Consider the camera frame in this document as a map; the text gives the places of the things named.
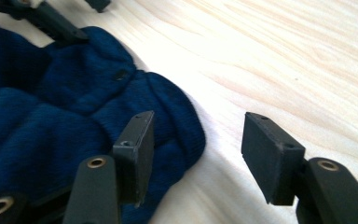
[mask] wood grain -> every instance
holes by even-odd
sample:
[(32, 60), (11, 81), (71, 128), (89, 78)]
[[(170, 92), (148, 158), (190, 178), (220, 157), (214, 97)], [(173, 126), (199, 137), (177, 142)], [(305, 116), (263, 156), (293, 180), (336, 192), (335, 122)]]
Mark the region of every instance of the wood grain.
[[(265, 203), (241, 158), (246, 111), (275, 120), (307, 159), (339, 161), (358, 179), (358, 0), (114, 0), (103, 14), (49, 2), (117, 37), (200, 115), (205, 153), (151, 223), (296, 223), (294, 206)], [(26, 21), (0, 14), (0, 26), (50, 42)]]

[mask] navy blue fabric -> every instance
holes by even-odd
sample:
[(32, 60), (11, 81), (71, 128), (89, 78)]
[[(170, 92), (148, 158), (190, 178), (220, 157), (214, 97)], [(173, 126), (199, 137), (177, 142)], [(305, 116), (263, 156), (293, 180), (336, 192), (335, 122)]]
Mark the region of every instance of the navy blue fabric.
[(38, 48), (0, 29), (0, 192), (32, 202), (73, 183), (78, 164), (107, 153), (131, 117), (155, 111), (155, 154), (145, 203), (123, 223), (146, 223), (162, 196), (200, 157), (205, 138), (186, 96), (138, 70), (106, 31), (86, 44)]

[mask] blue cloth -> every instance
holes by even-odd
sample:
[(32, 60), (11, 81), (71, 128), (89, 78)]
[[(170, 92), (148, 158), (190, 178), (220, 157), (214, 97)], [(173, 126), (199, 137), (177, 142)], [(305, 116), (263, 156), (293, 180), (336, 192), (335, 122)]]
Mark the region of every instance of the blue cloth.
[(106, 31), (86, 44), (38, 48), (0, 29), (0, 192), (31, 202), (73, 183), (78, 164), (107, 153), (131, 117), (155, 111), (155, 154), (145, 203), (123, 223), (146, 223), (168, 188), (200, 157), (205, 138), (186, 96), (138, 70)]

